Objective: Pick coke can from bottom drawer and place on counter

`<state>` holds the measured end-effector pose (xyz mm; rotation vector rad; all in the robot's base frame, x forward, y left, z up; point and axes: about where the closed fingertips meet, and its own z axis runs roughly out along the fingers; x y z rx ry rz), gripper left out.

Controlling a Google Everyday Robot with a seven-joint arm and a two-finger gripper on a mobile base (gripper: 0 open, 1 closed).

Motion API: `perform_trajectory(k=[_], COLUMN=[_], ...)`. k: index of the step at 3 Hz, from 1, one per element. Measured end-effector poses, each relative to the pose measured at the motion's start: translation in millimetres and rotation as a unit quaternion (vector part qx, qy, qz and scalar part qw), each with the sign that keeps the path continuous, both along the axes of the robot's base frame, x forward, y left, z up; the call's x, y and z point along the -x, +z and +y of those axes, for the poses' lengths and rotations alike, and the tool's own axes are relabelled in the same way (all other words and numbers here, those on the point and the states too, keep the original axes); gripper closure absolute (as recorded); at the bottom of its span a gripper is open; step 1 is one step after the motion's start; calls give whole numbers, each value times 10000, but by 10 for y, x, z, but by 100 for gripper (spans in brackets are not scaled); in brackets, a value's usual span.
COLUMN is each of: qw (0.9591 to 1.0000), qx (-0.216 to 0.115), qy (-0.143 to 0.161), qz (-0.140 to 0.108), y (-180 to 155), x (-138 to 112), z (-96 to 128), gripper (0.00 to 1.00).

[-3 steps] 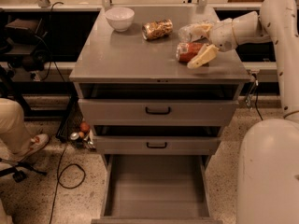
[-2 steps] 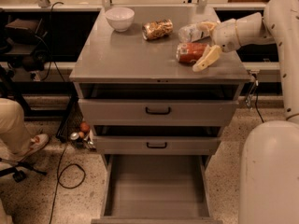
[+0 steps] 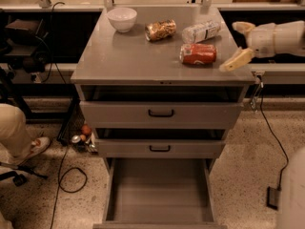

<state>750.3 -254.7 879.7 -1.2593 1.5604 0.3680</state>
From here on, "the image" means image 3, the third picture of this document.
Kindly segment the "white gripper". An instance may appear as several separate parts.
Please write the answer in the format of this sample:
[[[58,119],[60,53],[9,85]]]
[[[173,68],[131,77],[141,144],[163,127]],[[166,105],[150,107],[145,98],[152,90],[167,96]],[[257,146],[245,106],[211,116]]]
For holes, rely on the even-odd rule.
[[[253,23],[236,21],[232,23],[232,27],[235,31],[247,35],[246,42],[249,48],[239,47],[228,60],[219,66],[220,71],[234,71],[250,63],[254,57],[266,58],[275,55],[275,23],[256,27]]]

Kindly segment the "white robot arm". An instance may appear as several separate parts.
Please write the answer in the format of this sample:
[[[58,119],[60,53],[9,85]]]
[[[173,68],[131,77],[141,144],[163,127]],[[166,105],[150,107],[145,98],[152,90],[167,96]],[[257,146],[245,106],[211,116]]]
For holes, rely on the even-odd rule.
[[[243,34],[247,48],[238,48],[219,70],[229,72],[250,63],[254,57],[267,58],[288,53],[305,56],[304,21],[283,24],[268,23],[256,26],[243,21],[232,23]],[[305,149],[296,151],[283,174],[279,190],[276,229],[305,229]]]

